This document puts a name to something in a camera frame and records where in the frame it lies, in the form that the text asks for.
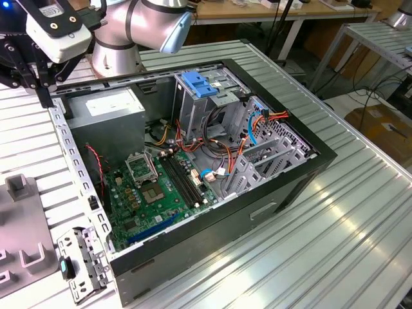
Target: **chip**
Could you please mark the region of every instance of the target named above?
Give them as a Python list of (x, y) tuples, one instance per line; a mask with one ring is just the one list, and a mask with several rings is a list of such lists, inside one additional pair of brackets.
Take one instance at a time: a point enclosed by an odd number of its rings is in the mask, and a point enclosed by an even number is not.
[(165, 194), (158, 183), (150, 183), (149, 185), (145, 185), (141, 188), (141, 192), (148, 204), (161, 200), (165, 197)]
[(125, 224), (124, 224), (124, 228), (126, 229), (126, 230), (131, 230), (131, 229), (133, 229), (133, 228), (135, 228), (136, 227), (136, 222), (134, 222), (134, 221), (129, 221), (129, 222), (126, 222)]

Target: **blue latch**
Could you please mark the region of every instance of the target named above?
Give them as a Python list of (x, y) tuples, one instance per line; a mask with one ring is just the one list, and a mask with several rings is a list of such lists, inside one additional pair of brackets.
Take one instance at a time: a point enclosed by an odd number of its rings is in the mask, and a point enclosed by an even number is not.
[(182, 73), (182, 79), (196, 93), (198, 98), (209, 97), (218, 93), (216, 88), (213, 88), (198, 72)]

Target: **blue ram slot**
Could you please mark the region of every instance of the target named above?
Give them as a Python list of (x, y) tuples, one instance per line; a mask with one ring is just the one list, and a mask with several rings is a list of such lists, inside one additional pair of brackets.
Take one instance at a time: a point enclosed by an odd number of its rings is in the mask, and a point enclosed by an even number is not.
[(159, 224), (155, 225), (154, 227), (151, 227), (147, 230), (144, 230), (143, 232), (140, 232), (132, 237), (130, 237), (127, 242), (129, 245), (131, 243), (136, 243), (137, 241), (140, 241), (142, 239), (145, 239), (153, 234), (156, 234), (157, 232), (164, 230), (167, 227), (170, 227), (173, 224), (174, 219), (176, 219), (180, 214), (174, 214), (172, 217), (169, 219), (160, 222)]

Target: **connector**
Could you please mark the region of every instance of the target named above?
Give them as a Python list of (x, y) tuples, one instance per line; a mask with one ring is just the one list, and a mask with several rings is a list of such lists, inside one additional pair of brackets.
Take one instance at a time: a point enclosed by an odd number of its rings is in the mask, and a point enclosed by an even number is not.
[(262, 110), (262, 116), (265, 119), (265, 122), (269, 120), (269, 110), (267, 108)]
[(216, 177), (213, 175), (213, 173), (207, 173), (205, 175), (205, 180), (207, 182), (214, 182), (216, 180)]

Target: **aluminum table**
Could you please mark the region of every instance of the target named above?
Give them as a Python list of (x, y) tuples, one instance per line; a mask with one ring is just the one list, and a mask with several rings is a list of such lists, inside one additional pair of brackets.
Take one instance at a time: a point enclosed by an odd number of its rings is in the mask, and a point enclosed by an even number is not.
[(385, 74), (391, 63), (398, 66), (401, 70), (407, 68), (405, 72), (412, 73), (412, 57), (405, 53), (405, 47), (412, 46), (412, 29), (398, 31), (385, 23), (344, 24), (316, 69), (309, 87), (311, 91), (314, 90), (324, 69), (345, 35), (352, 37), (354, 41), (343, 55), (336, 67), (336, 71), (339, 71), (344, 66), (358, 44), (361, 44), (387, 60), (387, 63), (383, 65), (377, 74), (378, 79), (373, 83), (373, 86), (377, 85), (377, 82)]
[[(412, 177), (281, 68), (240, 41), (142, 53), (148, 69), (233, 58), (339, 155), (275, 218), (128, 308), (394, 308), (412, 286)], [(92, 79), (82, 62), (72, 80)], [(33, 176), (54, 241), (87, 225), (49, 113), (0, 90), (0, 181)], [(113, 283), (83, 308), (120, 308)], [(72, 308), (59, 272), (1, 308)]]

